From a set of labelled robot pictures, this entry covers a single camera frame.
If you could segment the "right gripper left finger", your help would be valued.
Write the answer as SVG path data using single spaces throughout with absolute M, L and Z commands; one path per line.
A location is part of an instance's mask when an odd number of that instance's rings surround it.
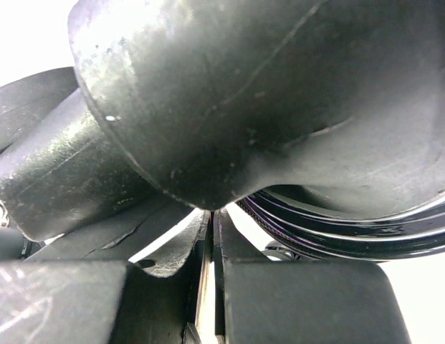
M 209 214 L 194 210 L 150 255 L 0 262 L 0 343 L 183 343 Z

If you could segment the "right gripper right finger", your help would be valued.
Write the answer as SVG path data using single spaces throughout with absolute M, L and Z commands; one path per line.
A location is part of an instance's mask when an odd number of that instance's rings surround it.
M 272 261 L 213 215 L 216 333 L 225 343 L 409 343 L 393 288 L 374 263 Z

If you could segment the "small black kids suitcase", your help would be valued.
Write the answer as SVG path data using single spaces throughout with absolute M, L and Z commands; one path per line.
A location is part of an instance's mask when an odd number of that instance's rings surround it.
M 0 199 L 42 241 L 232 202 L 314 258 L 445 251 L 445 1 L 78 1 L 0 88 Z

